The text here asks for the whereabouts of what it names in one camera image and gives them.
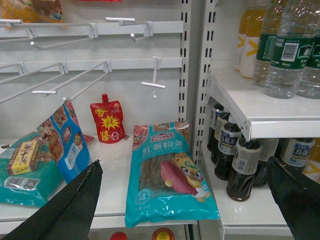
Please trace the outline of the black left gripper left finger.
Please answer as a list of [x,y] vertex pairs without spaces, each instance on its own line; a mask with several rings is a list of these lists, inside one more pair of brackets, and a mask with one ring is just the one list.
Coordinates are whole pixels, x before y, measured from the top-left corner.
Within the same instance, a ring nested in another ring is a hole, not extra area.
[[100,195],[102,175],[100,161],[96,160],[3,239],[88,239]]

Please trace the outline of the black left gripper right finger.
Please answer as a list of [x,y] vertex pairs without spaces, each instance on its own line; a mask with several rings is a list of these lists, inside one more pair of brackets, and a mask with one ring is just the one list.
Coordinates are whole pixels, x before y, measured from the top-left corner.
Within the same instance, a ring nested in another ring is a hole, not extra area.
[[274,156],[267,161],[266,179],[293,238],[318,240],[320,185]]

